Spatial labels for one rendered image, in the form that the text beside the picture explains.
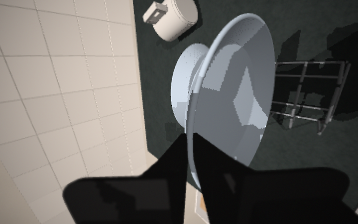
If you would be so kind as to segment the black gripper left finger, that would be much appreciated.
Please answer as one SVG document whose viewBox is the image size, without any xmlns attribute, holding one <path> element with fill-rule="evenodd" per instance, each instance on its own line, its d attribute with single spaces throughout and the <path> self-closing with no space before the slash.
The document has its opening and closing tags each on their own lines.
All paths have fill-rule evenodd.
<svg viewBox="0 0 358 224">
<path fill-rule="evenodd" d="M 187 134 L 182 133 L 142 176 L 83 177 L 63 189 L 75 222 L 156 220 L 184 224 L 188 169 Z"/>
</svg>

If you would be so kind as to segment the white round plate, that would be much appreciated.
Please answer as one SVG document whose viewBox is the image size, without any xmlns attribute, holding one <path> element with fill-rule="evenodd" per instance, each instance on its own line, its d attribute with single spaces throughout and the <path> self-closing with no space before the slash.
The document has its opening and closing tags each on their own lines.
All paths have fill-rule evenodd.
<svg viewBox="0 0 358 224">
<path fill-rule="evenodd" d="M 188 161 L 199 188 L 193 133 L 249 166 L 268 121 L 274 82 L 275 53 L 266 23 L 251 13 L 237 16 L 214 40 L 187 98 Z"/>
<path fill-rule="evenodd" d="M 208 51 L 209 48 L 203 44 L 193 44 L 181 54 L 175 66 L 171 82 L 171 103 L 174 115 L 182 127 L 192 81 Z"/>
</svg>

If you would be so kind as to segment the grey metal dish rack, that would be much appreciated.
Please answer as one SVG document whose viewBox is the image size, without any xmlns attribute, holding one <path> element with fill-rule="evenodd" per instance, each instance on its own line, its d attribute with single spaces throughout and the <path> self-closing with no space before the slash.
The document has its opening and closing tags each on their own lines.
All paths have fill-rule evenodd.
<svg viewBox="0 0 358 224">
<path fill-rule="evenodd" d="M 345 62 L 344 62 L 344 61 L 345 61 Z M 305 77 L 312 77 L 312 78 L 338 78 L 337 84 L 338 84 L 338 85 L 341 84 L 341 85 L 340 85 L 340 88 L 339 88 L 339 87 L 336 87 L 336 88 L 335 88 L 335 91 L 334 91 L 334 94 L 333 94 L 333 97 L 332 97 L 332 100 L 331 100 L 329 109 L 319 108 L 319 107 L 312 107 L 312 106 L 297 105 L 297 102 L 298 102 L 298 98 L 299 98 L 299 94 L 300 94 L 300 90 L 301 90 L 301 86 L 302 86 L 302 85 L 298 85 L 297 92 L 296 92 L 296 96 L 295 96 L 295 100 L 294 100 L 294 104 L 272 101 L 272 103 L 277 103 L 277 104 L 284 104 L 284 105 L 291 105 L 291 106 L 293 106 L 291 114 L 281 113 L 281 115 L 287 115 L 287 116 L 293 117 L 293 119 L 290 118 L 289 128 L 292 127 L 292 125 L 293 125 L 292 122 L 294 122 L 295 117 L 297 117 L 297 118 L 302 118 L 302 116 L 294 115 L 294 114 L 295 114 L 295 110 L 296 110 L 296 106 L 297 106 L 297 107 L 304 107 L 304 108 L 311 108 L 311 109 L 318 109 L 318 110 L 325 110 L 325 111 L 328 111 L 325 119 L 324 119 L 324 118 L 313 119 L 313 118 L 303 117 L 303 119 L 308 119 L 308 120 L 317 121 L 317 134 L 318 134 L 318 135 L 321 135 L 321 134 L 322 134 L 322 132 L 323 132 L 324 129 L 326 128 L 326 125 L 323 125 L 323 126 L 321 127 L 321 129 L 320 129 L 320 123 L 321 123 L 321 124 L 324 124 L 324 123 L 327 124 L 329 121 L 332 120 L 332 117 L 333 117 L 333 115 L 334 115 L 334 112 L 335 112 L 337 103 L 338 103 L 338 101 L 339 101 L 339 98 L 340 98 L 340 95 L 341 95 L 341 92 L 342 92 L 344 83 L 345 83 L 345 81 L 346 81 L 346 78 L 347 78 L 347 75 L 348 75 L 348 72 L 349 72 L 349 69 L 350 69 L 350 66 L 351 66 L 350 63 L 347 64 L 347 67 L 346 67 L 346 70 L 345 70 L 345 73 L 344 73 L 344 76 L 343 76 L 345 63 L 348 63 L 348 61 L 346 61 L 346 60 L 344 60 L 344 59 L 340 59 L 340 60 L 338 60 L 338 61 L 275 62 L 275 71 L 276 71 L 277 66 L 278 66 L 279 64 L 304 64 L 303 71 L 302 71 L 302 74 L 301 74 L 301 75 L 285 75 L 285 77 L 300 77 L 300 81 L 299 81 L 299 82 L 303 82 L 303 79 L 304 79 L 304 76 L 305 76 Z M 306 69 L 307 69 L 307 65 L 308 65 L 308 64 L 338 64 L 338 65 L 340 65 L 339 75 L 338 75 L 338 76 L 305 75 L 305 72 L 306 72 Z M 342 79 L 342 78 L 343 78 L 343 79 Z M 337 96 L 338 96 L 338 97 L 337 97 Z M 329 120 L 329 119 L 330 119 L 330 120 Z M 319 130 L 320 130 L 320 131 L 319 131 Z"/>
</svg>

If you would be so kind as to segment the grey mug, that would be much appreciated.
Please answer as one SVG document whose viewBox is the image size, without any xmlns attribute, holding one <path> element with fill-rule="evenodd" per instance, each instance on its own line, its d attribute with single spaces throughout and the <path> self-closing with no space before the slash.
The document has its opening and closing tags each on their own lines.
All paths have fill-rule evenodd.
<svg viewBox="0 0 358 224">
<path fill-rule="evenodd" d="M 197 22 L 198 12 L 193 0 L 165 0 L 154 2 L 143 18 L 162 39 L 173 41 Z"/>
</svg>

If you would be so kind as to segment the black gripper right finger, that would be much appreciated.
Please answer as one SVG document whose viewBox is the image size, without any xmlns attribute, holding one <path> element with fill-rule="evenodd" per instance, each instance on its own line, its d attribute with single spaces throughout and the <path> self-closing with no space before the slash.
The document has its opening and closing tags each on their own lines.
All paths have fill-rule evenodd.
<svg viewBox="0 0 358 224">
<path fill-rule="evenodd" d="M 262 170 L 249 168 L 198 133 L 193 159 L 210 224 L 249 224 L 258 201 L 345 196 L 350 180 L 329 167 Z"/>
</svg>

